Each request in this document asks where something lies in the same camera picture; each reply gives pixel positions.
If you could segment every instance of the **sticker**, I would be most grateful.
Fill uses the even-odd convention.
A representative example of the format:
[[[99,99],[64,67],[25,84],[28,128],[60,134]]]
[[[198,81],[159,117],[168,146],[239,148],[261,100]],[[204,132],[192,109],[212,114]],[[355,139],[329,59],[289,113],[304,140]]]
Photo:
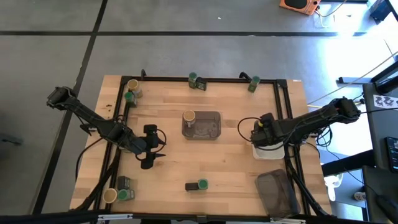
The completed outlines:
[[[398,98],[373,95],[373,103],[378,108],[396,108],[398,107]]]

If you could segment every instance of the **orange device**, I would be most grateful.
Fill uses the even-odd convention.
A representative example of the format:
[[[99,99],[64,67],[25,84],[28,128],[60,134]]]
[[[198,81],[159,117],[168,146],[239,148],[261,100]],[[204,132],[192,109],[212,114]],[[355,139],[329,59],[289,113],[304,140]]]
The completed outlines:
[[[320,0],[280,0],[279,6],[312,15],[317,9],[319,2]]]

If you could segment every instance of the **gray tray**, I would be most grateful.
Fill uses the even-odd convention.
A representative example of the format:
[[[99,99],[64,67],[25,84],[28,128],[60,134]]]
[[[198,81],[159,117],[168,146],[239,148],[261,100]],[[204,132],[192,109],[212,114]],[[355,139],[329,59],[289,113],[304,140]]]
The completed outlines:
[[[189,140],[215,140],[221,134],[221,115],[216,111],[195,111],[191,128],[182,119],[182,135]]]

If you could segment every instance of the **concrete floor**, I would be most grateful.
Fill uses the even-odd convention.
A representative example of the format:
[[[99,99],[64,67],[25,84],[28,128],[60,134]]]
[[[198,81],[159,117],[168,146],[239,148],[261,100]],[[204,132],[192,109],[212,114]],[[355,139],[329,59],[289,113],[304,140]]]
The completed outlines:
[[[0,31],[91,31],[100,5],[101,0],[3,0]],[[337,5],[321,4],[321,12]],[[144,68],[157,76],[187,76],[195,71],[203,77],[237,77],[245,71],[261,78],[301,79],[312,101],[337,88],[337,77],[358,77],[389,57],[390,46],[396,49],[390,44],[392,38],[385,41],[383,36],[370,35],[378,26],[367,7],[346,4],[325,20],[331,27],[321,29],[316,15],[288,11],[271,0],[110,1],[99,28],[103,31],[339,32],[341,36],[97,37],[79,99],[94,108],[103,75],[138,75]],[[353,32],[369,35],[350,37]],[[30,212],[63,115],[46,107],[46,98],[55,86],[75,84],[89,38],[0,35],[0,132],[24,139],[18,147],[0,143],[1,215]],[[360,93],[360,87],[351,86],[316,104]],[[331,151],[351,155],[371,148],[366,117],[332,128]],[[75,162],[86,138],[73,118],[43,212],[68,210]]]

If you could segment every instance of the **wooden table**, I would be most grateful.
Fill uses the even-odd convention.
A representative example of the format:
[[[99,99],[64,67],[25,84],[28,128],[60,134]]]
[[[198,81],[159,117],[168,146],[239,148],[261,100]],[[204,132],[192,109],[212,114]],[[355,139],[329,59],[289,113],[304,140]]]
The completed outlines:
[[[120,80],[119,75],[104,77],[95,108],[104,118],[113,116]],[[142,170],[134,154],[122,153],[118,175],[132,179],[136,199],[113,203],[112,211],[266,216],[254,180],[259,174],[285,169],[284,160],[255,160],[250,143],[239,136],[236,127],[242,118],[269,112],[277,119],[272,85],[260,84],[252,94],[247,91],[248,85],[242,83],[208,83],[207,91],[190,89],[185,82],[140,83],[144,96],[139,99],[138,107],[130,110],[127,125],[138,136],[144,135],[145,124],[158,125],[167,135],[167,145],[162,151],[166,156],[158,158],[153,168]],[[293,115],[307,113],[302,82],[288,80],[288,86]],[[284,105],[282,90],[280,97]],[[286,118],[285,107],[282,109]],[[221,136],[215,141],[186,140],[181,134],[185,110],[219,111]],[[253,121],[243,122],[241,132],[249,137],[252,125]],[[89,136],[87,145],[98,138],[95,134]],[[85,152],[70,208],[79,206],[96,185],[105,146],[106,141],[100,141]],[[323,209],[331,213],[318,152],[304,145],[300,155],[306,186]],[[203,178],[209,181],[207,191],[185,191],[186,182]],[[295,191],[301,203],[297,186]]]

